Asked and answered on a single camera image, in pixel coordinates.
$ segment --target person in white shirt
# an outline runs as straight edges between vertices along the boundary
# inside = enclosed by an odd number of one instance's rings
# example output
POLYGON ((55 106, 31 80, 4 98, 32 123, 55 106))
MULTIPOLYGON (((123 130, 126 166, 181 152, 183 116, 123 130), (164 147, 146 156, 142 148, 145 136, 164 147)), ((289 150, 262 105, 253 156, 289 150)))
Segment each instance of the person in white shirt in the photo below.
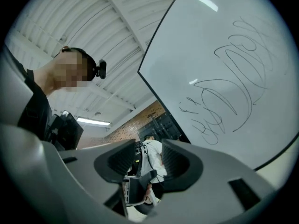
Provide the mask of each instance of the person in white shirt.
POLYGON ((164 192, 164 176, 167 175, 165 166, 162 162, 162 143, 155 140, 154 136, 151 134, 146 135, 144 139, 143 149, 145 156, 142 157, 141 176, 152 170, 157 171, 157 177, 153 179, 151 183, 155 196, 161 199, 164 192))

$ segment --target ceiling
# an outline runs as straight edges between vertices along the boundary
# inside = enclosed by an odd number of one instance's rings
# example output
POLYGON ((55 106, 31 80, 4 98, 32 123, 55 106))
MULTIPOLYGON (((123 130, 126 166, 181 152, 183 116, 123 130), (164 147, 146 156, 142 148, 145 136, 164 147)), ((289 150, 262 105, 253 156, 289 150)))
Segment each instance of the ceiling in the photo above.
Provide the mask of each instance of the ceiling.
POLYGON ((105 137, 156 98, 137 74, 145 50, 173 0, 31 0, 11 27, 6 45, 24 67, 35 70, 65 45, 79 47, 107 77, 77 92, 49 97, 53 113, 109 121, 108 128, 83 126, 83 134, 105 137))

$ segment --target black whiteboard edge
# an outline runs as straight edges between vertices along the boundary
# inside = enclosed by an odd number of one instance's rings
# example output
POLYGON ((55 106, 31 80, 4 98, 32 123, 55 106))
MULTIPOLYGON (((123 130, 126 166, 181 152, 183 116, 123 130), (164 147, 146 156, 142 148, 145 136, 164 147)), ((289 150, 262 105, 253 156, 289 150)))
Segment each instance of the black whiteboard edge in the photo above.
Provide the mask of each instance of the black whiteboard edge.
POLYGON ((291 140, 291 142, 287 146, 285 146, 285 148, 282 149, 277 155, 275 155, 273 158, 271 158, 270 160, 268 160, 266 163, 262 164, 261 166, 255 168, 254 170, 258 171, 258 170, 264 168, 265 166, 269 165, 273 161, 275 161, 277 158, 279 158, 296 141, 298 136, 299 136, 299 132, 295 135, 295 137, 291 140))
POLYGON ((150 40, 150 42, 149 42, 149 45, 148 45, 148 47, 146 48, 146 51, 145 51, 145 53, 144 53, 144 55, 143 55, 143 58, 142 58, 142 60, 141 60, 141 63, 140 63, 140 66, 139 66, 139 68, 138 68, 137 73, 139 74, 139 76, 141 77, 141 79, 145 82, 145 84, 149 87, 150 91, 154 94, 154 96, 157 98, 157 100, 158 100, 159 103, 162 105, 162 107, 165 109, 166 113, 170 114, 170 118, 172 119, 172 121, 174 122, 174 124, 176 125, 176 127, 178 128, 179 132, 182 134, 182 140, 183 140, 184 142, 186 142, 186 143, 190 143, 189 139, 187 138, 187 136, 185 135, 185 133, 183 132, 183 130, 181 129, 181 127, 178 125, 177 121, 174 119, 174 117, 172 116, 172 114, 171 114, 171 113, 169 112, 169 110, 166 108, 166 106, 164 105, 164 103, 162 102, 162 100, 159 98, 159 96, 156 94, 156 92, 151 88, 150 84, 146 81, 146 79, 145 79, 145 78, 143 77, 143 75, 140 73, 140 68, 141 68, 142 63, 143 63, 143 61, 144 61, 144 58, 145 58, 145 56, 146 56, 146 54, 147 54, 147 52, 148 52, 148 50, 149 50, 149 48, 150 48, 151 42, 153 41, 153 39, 154 39, 154 37, 155 37, 155 35, 156 35, 156 33, 157 33, 157 31, 158 31, 160 25, 162 24, 162 22, 163 22, 165 16, 168 14, 168 11, 170 10, 170 8, 172 7, 172 5, 174 4, 175 1, 176 1, 176 0, 173 0, 173 1, 172 1, 172 3, 170 4, 170 6, 168 7, 167 11, 165 12, 164 16, 162 17, 162 19, 161 19, 161 21, 160 21, 158 27, 156 28, 156 30, 155 30, 155 32, 154 32, 154 34, 153 34, 153 36, 152 36, 152 38, 151 38, 151 40, 150 40))

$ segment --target person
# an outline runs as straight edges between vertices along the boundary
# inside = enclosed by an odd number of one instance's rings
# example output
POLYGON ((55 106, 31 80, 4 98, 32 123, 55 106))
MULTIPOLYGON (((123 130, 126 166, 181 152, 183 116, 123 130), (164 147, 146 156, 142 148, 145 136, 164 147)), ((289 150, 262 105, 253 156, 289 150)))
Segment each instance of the person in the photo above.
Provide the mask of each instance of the person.
POLYGON ((152 190, 158 199, 161 199, 164 192, 164 176, 167 175, 165 166, 162 162, 162 143, 155 140, 152 134, 144 137, 144 152, 146 157, 142 161, 141 176, 147 174, 151 170, 157 171, 157 177, 151 181, 152 190))
POLYGON ((98 76, 99 69, 84 50, 68 46, 64 46, 50 62, 37 70, 25 70, 11 53, 10 56, 25 77, 25 84, 33 92, 18 126, 44 140, 47 124, 52 117, 47 97, 64 87, 77 87, 80 82, 92 81, 98 76))

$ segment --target brick wall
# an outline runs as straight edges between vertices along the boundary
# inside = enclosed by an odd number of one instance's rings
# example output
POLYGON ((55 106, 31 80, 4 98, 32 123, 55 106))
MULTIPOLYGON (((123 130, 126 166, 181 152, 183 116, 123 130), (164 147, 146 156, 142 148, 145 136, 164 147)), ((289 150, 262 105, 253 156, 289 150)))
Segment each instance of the brick wall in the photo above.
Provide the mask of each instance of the brick wall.
POLYGON ((163 113, 165 113, 164 108, 156 101, 105 138, 81 138, 82 140, 78 144, 78 149, 113 143, 120 140, 136 139, 139 141, 138 129, 151 122, 152 116, 156 118, 163 113))

